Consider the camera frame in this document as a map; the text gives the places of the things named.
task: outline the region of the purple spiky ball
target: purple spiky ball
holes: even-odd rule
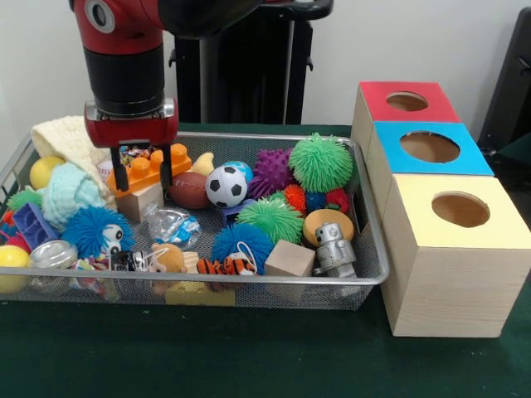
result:
[[[253,199],[269,196],[295,183],[293,173],[288,168],[292,148],[261,149],[256,161],[255,177],[249,184],[247,194]]]

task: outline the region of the silver robot figure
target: silver robot figure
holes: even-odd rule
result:
[[[343,238],[343,233],[338,223],[325,222],[315,230],[319,242],[317,260],[320,267],[314,274],[326,273],[330,278],[356,277],[353,262],[356,255],[348,240]]]

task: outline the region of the orange toy brick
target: orange toy brick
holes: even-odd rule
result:
[[[163,162],[163,151],[155,151],[151,155],[151,160],[146,158],[136,158],[131,162],[130,167],[126,167],[127,178],[129,179],[129,190],[122,192],[116,189],[114,172],[109,175],[107,185],[116,197],[124,197],[131,192],[136,192],[153,184],[160,182],[160,165]],[[180,143],[172,145],[172,175],[175,177],[182,172],[190,170],[192,159],[188,157],[186,147]]]

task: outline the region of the cream knitted blanket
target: cream knitted blanket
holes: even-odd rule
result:
[[[107,206],[116,208],[116,201],[100,178],[97,165],[110,158],[108,149],[96,148],[90,141],[81,116],[67,116],[32,129],[32,141],[39,156],[59,156],[86,172],[98,187]]]

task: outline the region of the light blue knitted toy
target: light blue knitted toy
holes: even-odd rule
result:
[[[50,183],[39,192],[43,195],[44,218],[59,232],[81,208],[105,206],[89,175],[72,163],[54,168]]]

